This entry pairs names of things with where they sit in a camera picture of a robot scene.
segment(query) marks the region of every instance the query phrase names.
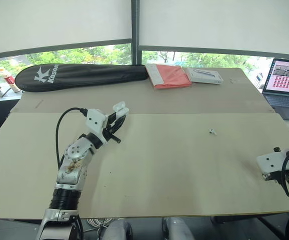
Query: robotic arm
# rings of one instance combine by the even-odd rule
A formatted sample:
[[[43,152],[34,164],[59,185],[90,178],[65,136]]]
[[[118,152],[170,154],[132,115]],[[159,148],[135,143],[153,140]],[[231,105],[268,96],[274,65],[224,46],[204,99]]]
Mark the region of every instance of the robotic arm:
[[[262,177],[266,181],[277,181],[289,197],[286,182],[289,184],[289,149],[280,150],[279,147],[273,149],[274,152],[258,156],[257,164],[262,172]]]
[[[121,142],[114,133],[122,126],[129,109],[125,102],[113,106],[114,113],[104,114],[98,109],[86,113],[88,135],[81,135],[64,151],[60,162],[53,198],[45,210],[36,240],[76,240],[83,233],[78,218],[78,201],[93,155],[110,139]]]

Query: laptop keyboard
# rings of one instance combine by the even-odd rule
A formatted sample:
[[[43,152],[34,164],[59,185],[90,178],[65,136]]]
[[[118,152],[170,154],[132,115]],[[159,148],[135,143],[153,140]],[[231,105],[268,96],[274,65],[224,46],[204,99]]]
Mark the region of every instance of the laptop keyboard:
[[[265,95],[265,98],[272,106],[289,108],[289,96]]]

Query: floor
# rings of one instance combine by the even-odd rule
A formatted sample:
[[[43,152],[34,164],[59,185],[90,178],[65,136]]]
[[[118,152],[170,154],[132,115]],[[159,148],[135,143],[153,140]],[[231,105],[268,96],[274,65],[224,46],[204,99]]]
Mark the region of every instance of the floor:
[[[224,224],[212,224],[210,217],[183,218],[196,240],[278,240],[258,219],[246,219]],[[288,215],[277,214],[265,217],[272,225],[282,232],[288,220]],[[91,226],[83,221],[84,230]],[[131,224],[134,240],[162,240],[162,219],[128,218]],[[39,225],[0,219],[0,240],[34,240]],[[84,240],[96,240],[97,232],[86,232]]]

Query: red bottle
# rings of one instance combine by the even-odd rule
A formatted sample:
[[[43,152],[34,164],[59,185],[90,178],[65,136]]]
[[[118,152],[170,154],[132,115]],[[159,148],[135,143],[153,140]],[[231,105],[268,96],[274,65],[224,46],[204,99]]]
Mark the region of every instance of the red bottle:
[[[21,91],[15,84],[15,79],[14,77],[11,75],[11,73],[7,70],[5,70],[5,68],[3,66],[0,67],[0,74],[1,76],[4,78],[4,80],[9,84],[10,88],[15,92],[19,92]]]

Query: laptop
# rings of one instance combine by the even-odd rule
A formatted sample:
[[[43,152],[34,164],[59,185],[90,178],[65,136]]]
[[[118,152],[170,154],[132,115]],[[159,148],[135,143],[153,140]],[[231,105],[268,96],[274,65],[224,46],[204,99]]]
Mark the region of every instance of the laptop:
[[[273,59],[262,94],[276,113],[289,120],[289,60]]]

